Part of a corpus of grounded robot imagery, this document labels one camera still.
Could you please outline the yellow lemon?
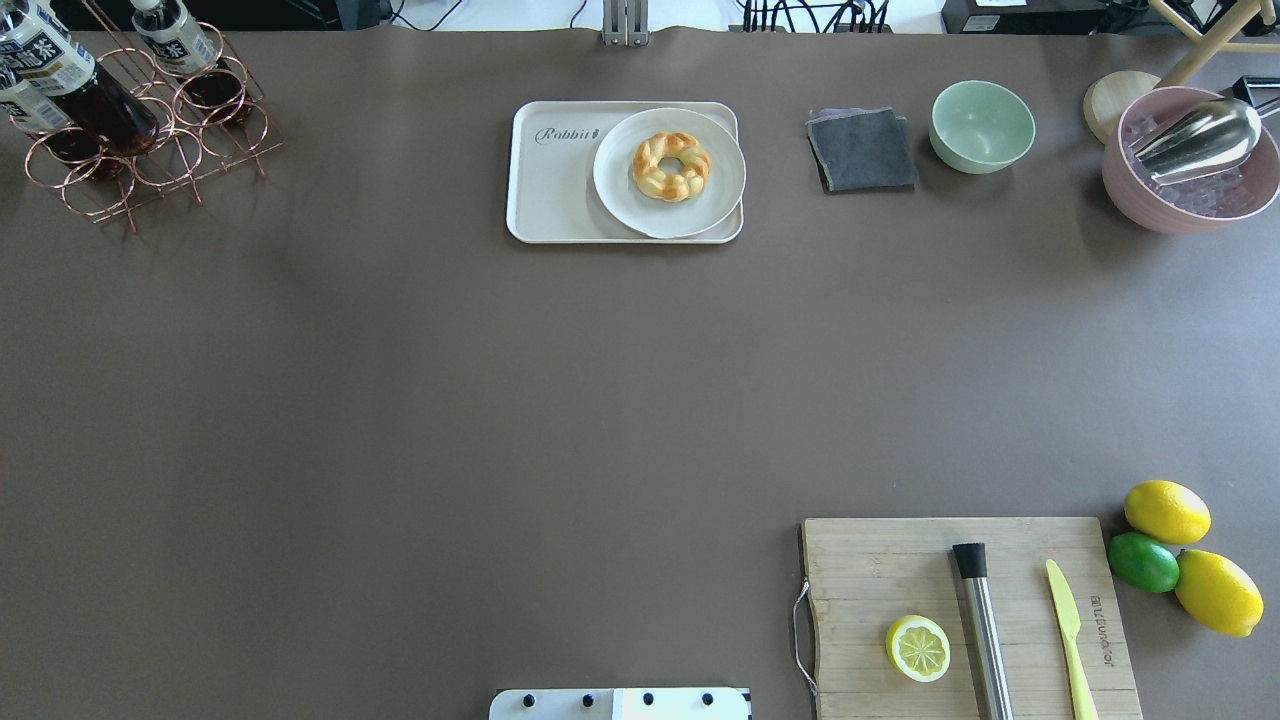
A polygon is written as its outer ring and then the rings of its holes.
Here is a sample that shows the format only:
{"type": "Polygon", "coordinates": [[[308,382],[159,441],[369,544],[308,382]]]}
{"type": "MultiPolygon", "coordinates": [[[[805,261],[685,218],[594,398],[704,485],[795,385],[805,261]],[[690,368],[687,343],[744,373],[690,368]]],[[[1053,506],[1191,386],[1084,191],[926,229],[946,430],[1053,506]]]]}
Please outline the yellow lemon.
{"type": "Polygon", "coordinates": [[[1180,579],[1174,593],[1198,623],[1233,637],[1248,637],[1265,614],[1253,579],[1230,559],[1203,550],[1178,555],[1180,579]]]}
{"type": "Polygon", "coordinates": [[[1212,527],[1207,503],[1194,491],[1172,480],[1144,480],[1132,487],[1123,511],[1133,529],[1165,544],[1194,544],[1212,527]]]}

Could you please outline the half lemon slice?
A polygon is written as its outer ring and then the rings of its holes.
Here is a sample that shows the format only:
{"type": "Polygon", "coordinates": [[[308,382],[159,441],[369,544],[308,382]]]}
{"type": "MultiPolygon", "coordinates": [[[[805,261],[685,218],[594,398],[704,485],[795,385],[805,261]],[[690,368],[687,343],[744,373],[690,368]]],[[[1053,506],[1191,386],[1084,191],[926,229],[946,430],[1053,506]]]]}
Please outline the half lemon slice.
{"type": "Polygon", "coordinates": [[[891,623],[884,651],[890,664],[906,678],[937,682],[950,670],[950,641],[943,628],[929,618],[908,614],[891,623]]]}

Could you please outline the steel ice scoop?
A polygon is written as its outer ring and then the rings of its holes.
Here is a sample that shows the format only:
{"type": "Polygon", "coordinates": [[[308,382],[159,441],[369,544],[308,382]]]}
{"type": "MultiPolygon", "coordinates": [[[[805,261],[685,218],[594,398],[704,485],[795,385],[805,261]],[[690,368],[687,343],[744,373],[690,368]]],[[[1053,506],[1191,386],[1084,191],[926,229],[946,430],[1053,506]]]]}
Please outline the steel ice scoop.
{"type": "Polygon", "coordinates": [[[1262,136],[1262,115],[1234,97],[1201,102],[1135,146],[1135,161],[1156,184],[1178,184],[1243,164],[1262,136]]]}

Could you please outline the mint green bowl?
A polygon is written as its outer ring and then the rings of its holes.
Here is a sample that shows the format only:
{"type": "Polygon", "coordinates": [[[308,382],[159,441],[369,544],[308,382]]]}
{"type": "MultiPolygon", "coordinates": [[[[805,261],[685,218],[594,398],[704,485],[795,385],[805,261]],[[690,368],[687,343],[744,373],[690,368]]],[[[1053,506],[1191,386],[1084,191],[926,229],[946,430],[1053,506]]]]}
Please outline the mint green bowl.
{"type": "Polygon", "coordinates": [[[983,79],[965,79],[933,101],[929,141],[948,167],[989,174],[1021,159],[1034,143],[1036,120],[1011,90],[983,79]]]}

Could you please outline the clear ice cubes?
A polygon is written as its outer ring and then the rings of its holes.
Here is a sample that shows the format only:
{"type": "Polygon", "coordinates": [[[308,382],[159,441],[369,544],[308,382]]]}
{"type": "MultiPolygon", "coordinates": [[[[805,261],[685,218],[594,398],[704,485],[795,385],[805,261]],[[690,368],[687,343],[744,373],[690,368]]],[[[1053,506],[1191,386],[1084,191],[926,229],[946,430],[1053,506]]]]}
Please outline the clear ice cubes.
{"type": "Polygon", "coordinates": [[[1144,187],[1155,192],[1157,199],[1199,217],[1239,217],[1253,210],[1261,202],[1261,196],[1248,187],[1247,181],[1251,178],[1251,173],[1245,165],[1260,143],[1239,167],[1178,184],[1156,184],[1137,164],[1135,146],[1144,138],[1167,128],[1175,120],[1156,123],[1152,118],[1146,117],[1142,126],[1134,124],[1128,129],[1129,137],[1124,145],[1126,159],[1144,187]]]}

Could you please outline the pink bowl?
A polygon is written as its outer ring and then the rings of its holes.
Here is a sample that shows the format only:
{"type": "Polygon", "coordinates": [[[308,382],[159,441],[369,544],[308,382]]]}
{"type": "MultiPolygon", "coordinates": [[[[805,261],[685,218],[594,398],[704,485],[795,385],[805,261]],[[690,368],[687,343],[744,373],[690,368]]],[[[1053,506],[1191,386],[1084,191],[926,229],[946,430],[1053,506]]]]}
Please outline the pink bowl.
{"type": "Polygon", "coordinates": [[[1135,160],[1139,137],[1213,97],[1201,88],[1157,88],[1121,114],[1103,151],[1103,186],[1125,217],[1151,231],[1198,234],[1257,217],[1276,201],[1277,145],[1267,131],[1242,165],[1201,179],[1160,186],[1135,160]]]}

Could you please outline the green lime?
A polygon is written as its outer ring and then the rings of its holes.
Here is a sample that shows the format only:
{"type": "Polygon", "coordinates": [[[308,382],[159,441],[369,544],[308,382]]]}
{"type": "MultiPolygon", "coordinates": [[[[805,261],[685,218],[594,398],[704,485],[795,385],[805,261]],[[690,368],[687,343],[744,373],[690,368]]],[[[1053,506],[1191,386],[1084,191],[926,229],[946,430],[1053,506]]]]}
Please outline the green lime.
{"type": "Polygon", "coordinates": [[[1174,591],[1181,579],[1175,555],[1157,539],[1139,532],[1115,536],[1107,547],[1107,560],[1117,579],[1147,593],[1174,591]]]}

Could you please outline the wooden cup stand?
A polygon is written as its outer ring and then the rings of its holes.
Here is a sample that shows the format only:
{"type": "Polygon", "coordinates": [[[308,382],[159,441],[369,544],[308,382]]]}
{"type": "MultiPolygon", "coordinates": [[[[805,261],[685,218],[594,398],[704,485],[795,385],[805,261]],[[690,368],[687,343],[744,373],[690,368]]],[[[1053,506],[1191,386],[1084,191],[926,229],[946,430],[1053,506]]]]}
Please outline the wooden cup stand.
{"type": "Polygon", "coordinates": [[[1097,79],[1083,97],[1083,117],[1092,135],[1106,143],[1117,128],[1125,109],[1153,88],[1187,85],[1215,55],[1220,53],[1277,53],[1276,44],[1235,42],[1244,26],[1260,17],[1275,24],[1277,10],[1274,1],[1236,1],[1225,15],[1202,32],[1181,18],[1167,1],[1151,1],[1149,6],[1190,40],[1190,50],[1162,77],[1139,70],[1117,70],[1097,79]]]}

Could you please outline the yellow plastic knife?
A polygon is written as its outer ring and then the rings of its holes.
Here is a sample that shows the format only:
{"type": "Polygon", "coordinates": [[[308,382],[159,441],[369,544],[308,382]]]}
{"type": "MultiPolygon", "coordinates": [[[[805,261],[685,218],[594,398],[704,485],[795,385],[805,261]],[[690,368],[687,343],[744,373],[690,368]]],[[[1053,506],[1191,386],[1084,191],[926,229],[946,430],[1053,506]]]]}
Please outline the yellow plastic knife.
{"type": "Polygon", "coordinates": [[[1076,646],[1076,638],[1082,629],[1082,618],[1074,593],[1061,568],[1055,560],[1044,560],[1044,571],[1050,584],[1050,593],[1053,600],[1055,616],[1057,619],[1059,633],[1062,643],[1073,716],[1075,719],[1100,719],[1085,669],[1082,662],[1082,656],[1076,646]]]}

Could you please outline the steel muddler bar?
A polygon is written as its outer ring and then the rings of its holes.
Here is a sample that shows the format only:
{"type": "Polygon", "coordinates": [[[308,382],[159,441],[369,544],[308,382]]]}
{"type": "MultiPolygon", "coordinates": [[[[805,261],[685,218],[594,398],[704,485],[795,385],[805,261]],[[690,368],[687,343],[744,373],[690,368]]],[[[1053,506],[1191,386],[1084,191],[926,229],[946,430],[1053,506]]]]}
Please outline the steel muddler bar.
{"type": "Polygon", "coordinates": [[[972,656],[979,710],[984,719],[1015,719],[1012,693],[1005,669],[991,593],[986,544],[982,542],[954,544],[952,553],[969,611],[966,629],[972,632],[972,656]]]}

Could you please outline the cream serving tray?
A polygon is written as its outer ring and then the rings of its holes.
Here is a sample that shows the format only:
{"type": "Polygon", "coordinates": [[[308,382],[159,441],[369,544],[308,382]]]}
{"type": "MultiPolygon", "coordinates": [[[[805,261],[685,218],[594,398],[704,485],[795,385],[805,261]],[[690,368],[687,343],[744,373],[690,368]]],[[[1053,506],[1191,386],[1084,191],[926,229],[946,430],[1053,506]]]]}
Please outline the cream serving tray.
{"type": "Polygon", "coordinates": [[[745,218],[739,123],[721,102],[534,101],[515,114],[507,227],[525,243],[726,243],[745,218]],[[712,158],[707,190],[664,202],[640,193],[631,161],[659,131],[712,158]]]}

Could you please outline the grey folded cloth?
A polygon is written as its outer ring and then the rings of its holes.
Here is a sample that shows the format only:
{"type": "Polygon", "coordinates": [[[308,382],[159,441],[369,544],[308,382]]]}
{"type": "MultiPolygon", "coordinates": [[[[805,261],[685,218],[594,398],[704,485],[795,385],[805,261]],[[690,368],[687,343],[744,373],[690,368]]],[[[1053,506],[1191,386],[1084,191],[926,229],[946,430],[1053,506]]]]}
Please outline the grey folded cloth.
{"type": "Polygon", "coordinates": [[[818,172],[829,193],[914,186],[909,123],[892,108],[824,108],[805,122],[818,172]]]}

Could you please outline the wooden cutting board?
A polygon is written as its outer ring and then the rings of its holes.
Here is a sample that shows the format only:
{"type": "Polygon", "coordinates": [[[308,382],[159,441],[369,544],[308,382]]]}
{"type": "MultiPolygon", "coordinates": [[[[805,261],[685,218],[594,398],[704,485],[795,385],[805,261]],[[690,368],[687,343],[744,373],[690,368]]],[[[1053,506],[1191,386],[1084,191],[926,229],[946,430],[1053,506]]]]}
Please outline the wooden cutting board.
{"type": "Polygon", "coordinates": [[[819,719],[983,719],[952,547],[986,544],[989,592],[1014,715],[1073,717],[1068,669],[1046,574],[1053,560],[1082,616],[1076,637],[1102,719],[1143,715],[1105,539],[1096,518],[812,518],[803,553],[815,637],[819,719]],[[884,641],[908,614],[938,623],[952,662],[919,683],[884,641]]]}

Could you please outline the aluminium frame post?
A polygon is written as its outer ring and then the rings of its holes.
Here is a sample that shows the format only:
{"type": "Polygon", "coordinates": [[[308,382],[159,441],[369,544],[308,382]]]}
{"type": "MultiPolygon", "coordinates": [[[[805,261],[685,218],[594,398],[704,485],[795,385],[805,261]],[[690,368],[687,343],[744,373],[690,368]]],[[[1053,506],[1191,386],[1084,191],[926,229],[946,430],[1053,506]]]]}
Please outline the aluminium frame post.
{"type": "Polygon", "coordinates": [[[643,47],[650,42],[648,0],[604,0],[602,44],[607,47],[643,47]]]}

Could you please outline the tea bottle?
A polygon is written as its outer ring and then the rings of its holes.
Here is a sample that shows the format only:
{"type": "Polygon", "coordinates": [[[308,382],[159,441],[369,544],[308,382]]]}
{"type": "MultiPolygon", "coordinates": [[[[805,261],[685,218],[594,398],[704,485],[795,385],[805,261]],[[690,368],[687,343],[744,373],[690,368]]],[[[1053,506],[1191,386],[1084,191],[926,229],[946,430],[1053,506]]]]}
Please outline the tea bottle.
{"type": "Polygon", "coordinates": [[[1,5],[1,55],[9,68],[113,155],[138,156],[156,143],[157,118],[100,67],[50,8],[40,1],[1,5]]]}
{"type": "Polygon", "coordinates": [[[243,124],[252,108],[244,86],[220,59],[183,1],[133,1],[132,24],[161,69],[182,78],[183,95],[215,123],[243,124]]]}

